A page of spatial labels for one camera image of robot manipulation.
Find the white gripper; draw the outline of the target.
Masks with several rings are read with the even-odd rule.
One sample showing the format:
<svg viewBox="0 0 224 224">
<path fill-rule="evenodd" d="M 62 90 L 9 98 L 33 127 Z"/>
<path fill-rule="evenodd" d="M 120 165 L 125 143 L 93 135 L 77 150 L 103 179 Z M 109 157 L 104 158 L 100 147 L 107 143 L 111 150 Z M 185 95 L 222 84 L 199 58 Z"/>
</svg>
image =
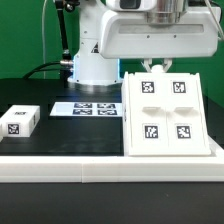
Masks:
<svg viewBox="0 0 224 224">
<path fill-rule="evenodd" d="M 171 58 L 210 57 L 218 47 L 218 30 L 206 7 L 189 7 L 177 23 L 157 24 L 146 13 L 104 13 L 99 32 L 99 53 L 104 58 L 144 59 L 151 72 L 152 60 L 165 58 L 163 71 Z"/>
</svg>

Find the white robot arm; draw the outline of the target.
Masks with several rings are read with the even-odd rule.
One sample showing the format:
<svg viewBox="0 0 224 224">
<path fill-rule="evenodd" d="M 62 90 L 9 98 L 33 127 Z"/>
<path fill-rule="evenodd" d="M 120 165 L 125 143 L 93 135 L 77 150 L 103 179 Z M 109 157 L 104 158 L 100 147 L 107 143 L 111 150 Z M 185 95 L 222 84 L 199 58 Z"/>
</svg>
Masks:
<svg viewBox="0 0 224 224">
<path fill-rule="evenodd" d="M 222 9 L 211 0 L 81 0 L 80 43 L 69 82 L 89 91 L 121 83 L 120 61 L 210 57 L 224 39 Z"/>
</svg>

